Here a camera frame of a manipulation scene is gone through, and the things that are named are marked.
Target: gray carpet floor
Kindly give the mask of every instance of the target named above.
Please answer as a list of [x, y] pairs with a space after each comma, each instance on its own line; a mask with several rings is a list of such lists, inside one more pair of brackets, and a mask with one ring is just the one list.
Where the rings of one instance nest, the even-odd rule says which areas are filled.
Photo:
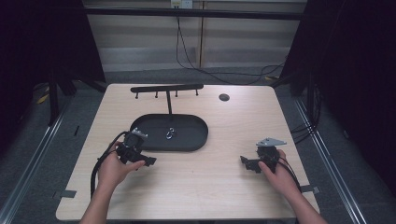
[[[213, 68], [208, 71], [259, 74], [261, 68]], [[248, 84], [257, 80], [257, 76], [232, 74], [204, 74], [187, 69], [172, 69], [140, 72], [118, 72], [106, 74], [107, 84], [111, 83], [204, 83], [210, 84]], [[267, 85], [271, 81], [261, 77], [253, 85]], [[59, 204], [52, 196], [56, 190], [65, 189], [78, 154], [91, 128], [96, 111], [103, 98], [103, 93], [96, 91], [84, 83], [76, 82], [78, 91], [73, 97], [65, 97], [60, 93], [60, 105], [69, 107], [64, 112], [64, 119], [54, 136], [49, 149], [20, 206], [12, 219], [12, 223], [62, 223], [55, 217]], [[20, 131], [7, 150], [5, 157], [0, 159], [0, 206], [7, 201], [23, 174], [27, 163], [33, 157], [42, 136], [45, 134], [50, 119], [49, 101], [37, 105], [35, 100], [43, 89], [34, 92], [34, 100], [27, 109]], [[286, 121], [291, 130], [304, 123], [298, 113], [295, 100], [290, 95], [288, 85], [276, 88], [276, 95], [282, 107]], [[396, 223], [396, 200], [378, 177], [366, 164], [355, 144], [343, 135], [343, 129], [336, 118], [326, 108], [322, 107], [318, 131], [332, 154], [346, 185], [361, 208], [367, 223]], [[318, 187], [316, 194], [321, 214], [329, 223], [353, 223], [337, 188], [311, 138], [306, 138], [297, 145], [305, 171], [312, 186]], [[112, 221], [110, 223], [128, 223]], [[217, 221], [217, 223], [265, 223], [265, 221]], [[293, 220], [269, 220], [267, 223], [293, 223]]]

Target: person's right hand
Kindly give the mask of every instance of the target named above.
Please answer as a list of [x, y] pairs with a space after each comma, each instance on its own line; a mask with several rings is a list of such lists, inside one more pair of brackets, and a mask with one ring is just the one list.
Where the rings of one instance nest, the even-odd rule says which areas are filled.
[[[278, 149], [278, 151], [280, 157], [286, 160], [285, 152], [281, 149]], [[279, 162], [282, 162], [283, 164], [287, 165], [285, 161], [283, 161], [282, 159], [279, 159]], [[268, 168], [268, 166], [262, 161], [259, 161], [259, 166], [262, 169], [262, 172], [267, 177], [270, 184], [279, 193], [285, 196], [288, 194], [300, 193], [293, 178], [291, 177], [289, 172], [285, 169], [285, 167], [283, 167], [282, 165], [280, 164], [276, 165], [275, 173], [272, 173], [270, 168]]]

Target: light wood tabletop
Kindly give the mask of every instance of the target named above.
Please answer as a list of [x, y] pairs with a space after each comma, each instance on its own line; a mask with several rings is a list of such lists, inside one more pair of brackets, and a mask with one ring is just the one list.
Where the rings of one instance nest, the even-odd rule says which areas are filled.
[[[121, 132], [145, 114], [168, 113], [166, 95], [140, 93], [133, 84], [109, 85], [67, 188], [74, 198], [62, 198], [56, 217], [81, 219], [90, 201], [90, 180], [97, 158]], [[154, 165], [129, 174], [117, 186], [108, 219], [216, 220], [295, 217], [287, 201], [264, 174], [248, 171], [240, 156], [257, 159], [256, 143], [266, 137], [286, 141], [279, 146], [302, 186], [309, 185], [274, 90], [270, 87], [206, 85], [195, 91], [171, 92], [174, 114], [190, 114], [208, 127], [205, 145], [193, 152], [153, 152]], [[219, 96], [226, 93], [230, 100]], [[313, 192], [305, 198], [318, 210]]]

